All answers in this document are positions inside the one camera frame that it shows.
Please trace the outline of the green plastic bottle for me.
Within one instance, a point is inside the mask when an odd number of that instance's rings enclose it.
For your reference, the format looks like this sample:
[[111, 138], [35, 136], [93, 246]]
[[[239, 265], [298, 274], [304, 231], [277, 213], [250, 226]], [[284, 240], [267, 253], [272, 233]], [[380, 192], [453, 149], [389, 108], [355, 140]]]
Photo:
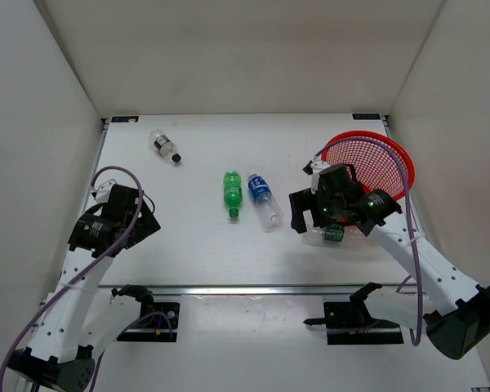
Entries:
[[243, 200], [242, 179], [237, 171], [227, 171], [223, 178], [223, 198], [232, 220], [238, 219]]

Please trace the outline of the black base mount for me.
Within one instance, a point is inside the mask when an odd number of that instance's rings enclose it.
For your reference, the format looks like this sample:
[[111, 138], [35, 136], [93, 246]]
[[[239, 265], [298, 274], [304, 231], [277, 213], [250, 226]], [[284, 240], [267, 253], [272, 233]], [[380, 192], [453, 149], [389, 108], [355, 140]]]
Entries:
[[349, 302], [324, 302], [328, 345], [402, 345], [401, 327], [397, 323], [362, 321]]
[[154, 314], [118, 336], [117, 341], [140, 343], [172, 343], [177, 340], [180, 316], [179, 302], [155, 302], [151, 308], [142, 311], [142, 315]]

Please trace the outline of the small black cap bottle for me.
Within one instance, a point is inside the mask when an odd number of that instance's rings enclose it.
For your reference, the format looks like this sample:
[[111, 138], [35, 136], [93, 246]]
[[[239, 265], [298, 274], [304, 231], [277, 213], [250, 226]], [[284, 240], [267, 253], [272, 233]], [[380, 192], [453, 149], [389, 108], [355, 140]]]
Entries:
[[169, 163], [175, 165], [181, 163], [182, 157], [178, 152], [176, 144], [163, 131], [151, 131], [149, 142], [158, 154]]

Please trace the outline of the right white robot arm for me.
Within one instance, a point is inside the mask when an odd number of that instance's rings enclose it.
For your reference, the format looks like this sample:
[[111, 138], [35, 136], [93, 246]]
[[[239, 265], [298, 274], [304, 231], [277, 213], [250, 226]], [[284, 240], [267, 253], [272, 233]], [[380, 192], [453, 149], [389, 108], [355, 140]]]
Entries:
[[425, 238], [415, 234], [402, 208], [383, 189], [367, 191], [353, 165], [308, 163], [311, 186], [290, 194], [291, 227], [355, 226], [387, 251], [416, 280], [416, 299], [368, 283], [350, 298], [350, 316], [367, 327], [377, 319], [413, 328], [446, 357], [461, 359], [490, 334], [490, 285], [462, 273]]

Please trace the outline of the red mesh plastic bin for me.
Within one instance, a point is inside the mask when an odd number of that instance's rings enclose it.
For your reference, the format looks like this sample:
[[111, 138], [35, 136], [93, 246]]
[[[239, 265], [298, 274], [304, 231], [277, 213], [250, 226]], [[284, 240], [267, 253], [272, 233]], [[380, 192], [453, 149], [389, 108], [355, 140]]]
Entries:
[[329, 163], [347, 163], [354, 167], [357, 180], [365, 190], [384, 190], [394, 200], [403, 200], [406, 229], [413, 228], [410, 191], [415, 167], [401, 145], [372, 131], [346, 131], [328, 141], [316, 154]]

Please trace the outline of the dark green label bottle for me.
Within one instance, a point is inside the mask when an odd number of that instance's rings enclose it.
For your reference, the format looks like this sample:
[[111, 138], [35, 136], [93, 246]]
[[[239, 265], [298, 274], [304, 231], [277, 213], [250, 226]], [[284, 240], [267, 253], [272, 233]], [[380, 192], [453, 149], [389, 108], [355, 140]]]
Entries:
[[316, 234], [323, 241], [340, 243], [345, 236], [345, 227], [338, 224], [331, 224], [324, 228], [313, 227], [312, 233]]

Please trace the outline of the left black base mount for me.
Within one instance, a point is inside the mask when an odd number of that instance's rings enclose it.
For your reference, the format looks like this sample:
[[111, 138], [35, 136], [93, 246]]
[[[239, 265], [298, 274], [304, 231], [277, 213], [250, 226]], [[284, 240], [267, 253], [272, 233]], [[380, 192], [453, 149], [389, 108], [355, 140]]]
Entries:
[[180, 316], [179, 302], [155, 302], [151, 308], [142, 311], [142, 315], [154, 314], [118, 336], [117, 341], [140, 343], [172, 343], [177, 340]]

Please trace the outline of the left table label sticker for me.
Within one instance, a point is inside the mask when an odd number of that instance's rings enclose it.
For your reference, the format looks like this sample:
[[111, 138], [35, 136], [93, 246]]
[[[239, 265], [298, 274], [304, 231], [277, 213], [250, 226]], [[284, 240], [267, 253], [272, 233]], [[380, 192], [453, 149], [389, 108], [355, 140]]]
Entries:
[[138, 121], [138, 116], [113, 116], [110, 119], [111, 123], [137, 123]]

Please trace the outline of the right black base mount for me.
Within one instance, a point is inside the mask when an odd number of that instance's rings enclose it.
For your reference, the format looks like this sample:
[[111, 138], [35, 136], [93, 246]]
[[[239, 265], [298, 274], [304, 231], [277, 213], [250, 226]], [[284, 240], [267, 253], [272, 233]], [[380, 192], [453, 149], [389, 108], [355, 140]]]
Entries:
[[402, 345], [401, 327], [397, 323], [362, 321], [349, 302], [324, 302], [328, 345]]

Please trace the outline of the blue label clear bottle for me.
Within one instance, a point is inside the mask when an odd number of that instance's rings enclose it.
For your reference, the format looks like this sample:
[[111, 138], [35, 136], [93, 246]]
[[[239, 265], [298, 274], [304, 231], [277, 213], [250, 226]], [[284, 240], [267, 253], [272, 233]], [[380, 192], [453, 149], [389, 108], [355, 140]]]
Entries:
[[262, 228], [270, 232], [280, 227], [283, 223], [284, 215], [265, 179], [256, 173], [252, 173], [248, 176], [247, 187], [252, 196]]

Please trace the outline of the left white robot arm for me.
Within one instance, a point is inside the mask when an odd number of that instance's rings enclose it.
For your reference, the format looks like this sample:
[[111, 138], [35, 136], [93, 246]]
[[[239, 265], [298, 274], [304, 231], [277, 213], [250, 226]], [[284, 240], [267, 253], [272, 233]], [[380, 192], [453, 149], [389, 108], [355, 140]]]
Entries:
[[134, 247], [160, 229], [160, 225], [135, 188], [101, 187], [98, 203], [78, 218], [69, 238], [69, 249], [82, 249], [97, 258], [109, 247], [112, 255], [93, 269], [80, 261], [67, 261], [60, 275], [64, 294], [51, 294], [51, 307], [38, 319], [38, 329], [23, 349], [16, 349], [6, 367], [37, 386], [56, 391], [84, 391], [94, 379], [107, 345], [134, 323], [145, 327], [155, 316], [152, 292], [144, 286], [114, 289], [112, 300], [92, 321], [86, 320], [100, 281], [114, 256]]

